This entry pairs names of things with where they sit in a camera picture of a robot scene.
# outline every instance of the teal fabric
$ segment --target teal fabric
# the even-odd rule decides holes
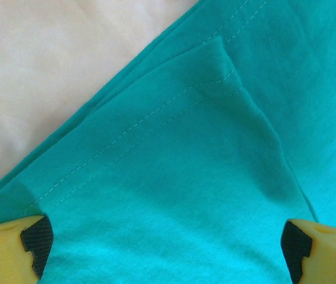
[[[41,283],[290,283],[285,221],[336,226],[336,1],[200,1],[0,181],[45,213]]]

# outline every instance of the white fabric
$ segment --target white fabric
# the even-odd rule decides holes
[[[0,178],[196,0],[0,0]]]

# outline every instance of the double stitched seam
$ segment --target double stitched seam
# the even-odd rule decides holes
[[[248,20],[240,27],[240,29],[225,42],[224,46],[227,45],[231,40],[236,38],[236,36],[238,36],[238,34],[246,27],[246,25],[248,25],[248,23],[256,16],[256,14],[259,13],[261,11],[261,9],[263,9],[263,7],[267,4],[267,2],[268,2],[268,0],[265,0],[260,5],[260,7],[255,11],[255,13],[252,14],[252,16],[250,18],[248,18]]]
[[[233,95],[236,95],[237,93],[239,93],[240,89],[229,93],[228,95],[223,96],[224,98],[226,97],[230,97]],[[111,167],[114,163],[116,163],[119,159],[121,159],[122,157],[124,157],[129,151],[131,151],[136,145],[140,144],[143,140],[145,140],[149,135],[151,135],[152,133],[154,133],[156,130],[158,130],[159,128],[162,128],[163,126],[165,126],[166,124],[168,124],[169,122],[171,122],[172,120],[174,120],[175,118],[183,115],[184,113],[186,113],[188,110],[190,110],[191,108],[197,106],[198,104],[200,104],[203,101],[206,101],[207,99],[209,99],[209,96],[206,96],[202,99],[200,99],[199,101],[195,102],[192,105],[189,105],[186,109],[184,109],[183,111],[181,111],[180,113],[174,115],[173,117],[169,118],[167,121],[163,122],[162,124],[160,124],[159,126],[157,126],[156,128],[150,130],[145,136],[143,136],[141,139],[139,139],[136,143],[134,143],[131,147],[127,148],[125,152],[123,152],[121,155],[119,155],[115,160],[113,160],[112,162],[110,162],[110,164],[108,164],[106,167],[104,167],[103,169],[101,169],[98,173],[96,173],[95,175],[91,176],[89,179],[87,179],[85,182],[83,182],[81,185],[79,185],[77,188],[74,188],[74,190],[72,190],[68,195],[66,195],[62,200],[60,200],[57,204],[55,204],[54,206],[52,206],[50,209],[48,209],[46,211],[46,213],[50,212],[52,209],[54,209],[55,207],[57,207],[58,205],[60,205],[64,200],[66,200],[69,196],[72,195],[73,192],[77,191],[78,189],[82,188],[83,186],[85,186],[88,182],[90,182],[91,180],[94,180],[94,178],[98,177],[100,174],[102,174],[105,170],[107,170],[109,167]]]
[[[244,7],[247,4],[248,0],[246,0],[240,7],[239,9],[237,9],[235,11],[235,13],[229,18],[227,19],[212,35],[210,35],[203,43],[206,43],[207,41],[209,41],[212,37],[214,37],[216,34],[218,34],[224,27],[225,25],[230,22],[235,15],[240,11],[240,9],[242,7]],[[225,42],[224,45],[228,44],[233,38],[235,38],[243,29],[244,27],[252,20],[252,18],[267,4],[268,0],[266,0],[265,2],[263,2],[260,7],[255,11],[255,13],[244,23],[244,25],[242,25],[242,27],[229,39]],[[167,101],[165,104],[163,104],[162,106],[158,107],[157,109],[155,109],[154,111],[152,111],[151,113],[149,113],[148,115],[146,115],[144,118],[142,118],[139,122],[137,122],[136,124],[134,124],[133,126],[131,126],[129,129],[125,130],[121,135],[119,135],[112,143],[110,143],[109,145],[107,145],[104,149],[102,149],[98,154],[94,155],[92,158],[90,158],[87,162],[85,162],[83,165],[77,167],[75,170],[71,171],[67,176],[65,176],[64,178],[60,179],[53,187],[51,187],[44,195],[42,195],[41,197],[39,197],[34,203],[32,203],[21,215],[19,218],[21,218],[24,214],[26,214],[36,203],[38,203],[39,201],[41,201],[43,198],[45,198],[49,193],[51,193],[56,187],[58,187],[63,181],[65,181],[69,176],[71,176],[72,174],[74,174],[76,171],[78,171],[79,169],[85,167],[87,164],[89,164],[91,161],[93,161],[95,158],[97,158],[98,156],[100,156],[104,151],[106,151],[108,148],[110,148],[112,145],[114,145],[119,139],[121,139],[123,136],[125,136],[129,131],[131,131],[133,128],[137,127],[138,125],[140,125],[144,120],[146,120],[148,117],[150,117],[151,115],[155,114],[156,112],[158,112],[159,110],[161,110],[162,108],[164,108],[166,105],[170,104],[171,102],[173,102],[175,99],[179,98],[180,96],[182,96],[183,94],[189,92],[192,89],[201,87],[201,86],[206,86],[206,85],[211,85],[211,84],[217,84],[217,83],[221,83],[224,80],[226,80],[229,76],[231,76],[232,72],[230,72],[225,78],[216,81],[216,82],[209,82],[209,83],[204,83],[204,84],[199,84],[199,85],[195,85],[195,86],[191,86],[190,88],[186,89],[185,91],[183,91],[182,93],[178,94],[177,96],[175,96],[174,98],[170,99],[169,101]]]
[[[224,22],[212,35],[210,35],[202,44],[207,43],[210,39],[212,39],[213,37],[215,37],[224,27],[225,25],[227,25],[237,14],[238,12],[241,10],[241,8],[243,8],[246,4],[247,4],[248,0],[245,0],[245,2],[239,7],[239,9],[237,9],[235,11],[235,13],[233,13],[233,15],[231,17],[229,17],[229,19],[226,20],[226,22]]]
[[[143,121],[145,121],[147,118],[149,118],[150,116],[154,115],[155,113],[157,113],[158,111],[160,111],[162,108],[166,107],[167,105],[169,105],[170,103],[172,103],[175,99],[181,97],[182,95],[184,95],[185,93],[191,91],[192,89],[196,89],[199,87],[203,87],[203,86],[208,86],[208,85],[214,85],[214,84],[219,84],[224,82],[225,80],[227,80],[231,74],[234,72],[234,70],[232,70],[231,72],[229,72],[229,74],[226,75],[226,77],[224,77],[223,79],[220,79],[218,81],[213,81],[213,82],[208,82],[208,83],[202,83],[202,84],[198,84],[198,85],[193,85],[191,87],[189,87],[188,89],[184,90],[183,92],[181,92],[180,94],[178,94],[177,96],[175,96],[174,98],[170,99],[169,101],[167,101],[166,103],[164,103],[163,105],[161,105],[160,107],[158,107],[157,109],[155,109],[154,111],[150,112],[148,115],[146,115],[144,118],[142,118],[141,120],[139,120],[137,123],[135,123],[133,126],[131,126],[129,129],[125,130],[121,135],[119,135],[112,143],[108,144],[105,148],[103,148],[99,153],[97,153],[96,155],[94,155],[92,158],[90,158],[87,162],[85,162],[84,164],[78,166],[75,170],[71,171],[68,175],[66,175],[64,178],[60,179],[57,183],[55,183],[55,185],[53,187],[51,187],[44,195],[40,196],[34,203],[32,203],[21,215],[19,218],[21,218],[25,213],[27,213],[27,211],[29,211],[36,203],[38,203],[39,201],[41,201],[43,198],[45,198],[48,194],[50,194],[55,188],[57,188],[62,182],[64,182],[68,177],[70,177],[72,174],[74,174],[75,172],[77,172],[79,169],[82,169],[83,167],[85,167],[86,165],[88,165],[91,161],[93,161],[94,159],[96,159],[97,157],[99,157],[103,152],[105,152],[108,148],[110,148],[111,146],[113,146],[118,140],[120,140],[123,136],[125,136],[127,133],[129,133],[132,129],[134,129],[135,127],[137,127],[138,125],[140,125]]]

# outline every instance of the teal t-shirt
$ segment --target teal t-shirt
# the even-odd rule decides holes
[[[285,221],[336,226],[336,1],[200,1],[0,180],[37,214],[41,283],[290,283]]]

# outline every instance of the black rubber pad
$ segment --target black rubber pad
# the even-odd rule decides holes
[[[21,241],[25,251],[31,251],[33,254],[33,270],[38,279],[42,278],[53,239],[51,222],[47,217],[43,217],[21,233]]]
[[[281,236],[281,248],[293,284],[298,284],[301,280],[302,259],[310,256],[311,247],[312,238],[295,224],[287,221]]]

